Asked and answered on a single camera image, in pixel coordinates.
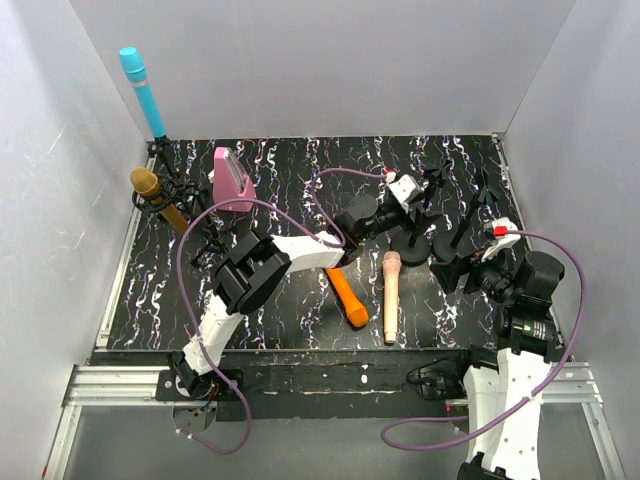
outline pink microphone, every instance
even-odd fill
[[[213,152],[213,170],[209,173],[213,184],[213,203],[231,199],[255,199],[256,190],[240,160],[230,148],[217,147]],[[220,207],[232,212],[248,212],[253,208],[251,202],[238,202]]]
[[[398,336],[398,276],[402,261],[397,252],[387,252],[382,260],[384,272],[384,341],[396,343]]]

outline white backdrop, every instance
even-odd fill
[[[71,0],[147,139],[505,131],[575,0]]]
[[[0,477],[37,479],[95,343],[144,141],[66,0],[0,0]]]
[[[588,360],[627,478],[640,478],[640,4],[578,0],[506,136],[527,226],[570,246],[590,296]],[[573,268],[555,298],[573,327]]]

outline microphone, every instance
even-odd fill
[[[122,64],[124,74],[133,85],[142,112],[151,129],[151,134],[156,141],[166,137],[167,134],[164,129],[164,124],[162,123],[162,118],[160,118],[158,106],[156,105],[153,92],[147,81],[147,69],[144,66],[140,53],[138,53],[138,49],[135,47],[126,47],[120,50],[120,63]]]
[[[342,273],[342,270],[339,268],[327,268],[325,272],[331,281],[331,285],[336,289],[342,305],[344,305],[347,320],[356,328],[364,327],[369,321],[369,313],[367,313],[367,308],[362,302],[358,300],[356,294],[353,293],[351,285],[349,285],[349,281]]]
[[[151,170],[144,167],[138,167],[129,176],[133,189],[143,197],[149,199],[154,205],[161,205],[164,203],[164,198],[160,193],[162,185],[158,176]],[[171,203],[167,205],[161,212],[162,216],[167,219],[173,228],[184,235],[184,232],[189,228],[189,223],[182,216],[176,206]]]
[[[384,341],[396,343],[398,336],[398,276],[402,261],[398,252],[387,252],[382,260],[384,272]]]

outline gold microphone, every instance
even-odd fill
[[[129,178],[131,179],[134,190],[145,198],[153,197],[160,191],[158,176],[147,168],[136,168],[131,172]],[[150,201],[155,205],[160,205],[164,202],[164,198],[162,198],[162,196],[158,196]],[[174,204],[168,205],[160,213],[167,219],[173,228],[184,235],[184,232],[186,232],[189,227],[189,223]]]

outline black marble surface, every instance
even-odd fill
[[[447,158],[453,161],[451,181],[433,202],[433,209],[443,211],[444,218],[434,225],[429,236],[457,225],[475,191],[472,179],[479,166],[488,169],[491,181],[500,186],[504,197],[496,205],[480,209],[463,242],[478,248],[485,244],[479,228],[481,221],[509,216],[519,223],[506,176],[488,136],[177,141],[174,164],[201,185],[208,185],[206,175],[212,169],[216,146],[231,147],[237,152],[254,180],[258,198],[276,204],[314,231],[324,228],[308,190],[309,180],[318,170],[341,166],[379,173],[384,166],[413,173],[418,179],[424,168],[439,166]],[[356,176],[324,177],[318,198],[333,215],[357,193],[382,198],[383,191],[379,182]],[[216,222],[231,227],[229,243],[250,227],[278,235],[299,234],[286,221],[279,222],[263,209],[254,208],[248,214],[223,212],[216,216]],[[356,295],[368,308],[370,321],[364,328],[354,330],[347,322],[324,273],[307,270],[283,281],[265,306],[240,325],[228,348],[401,349],[464,347],[472,343],[493,346],[494,305],[483,294],[462,295],[458,290],[445,296],[427,264],[401,271],[398,342],[394,347],[384,345],[381,263],[389,238],[390,235],[381,235],[368,242],[364,255],[344,269]],[[143,215],[108,349],[181,349],[188,342],[188,320],[175,272],[178,240],[166,224]],[[197,235],[189,239],[185,262],[201,245],[202,239]],[[520,242],[513,251],[514,259],[522,258],[524,251],[524,242]],[[205,263],[212,265],[216,259],[211,255]],[[186,266],[185,281],[196,314],[200,315],[210,290],[209,274],[206,268]]]

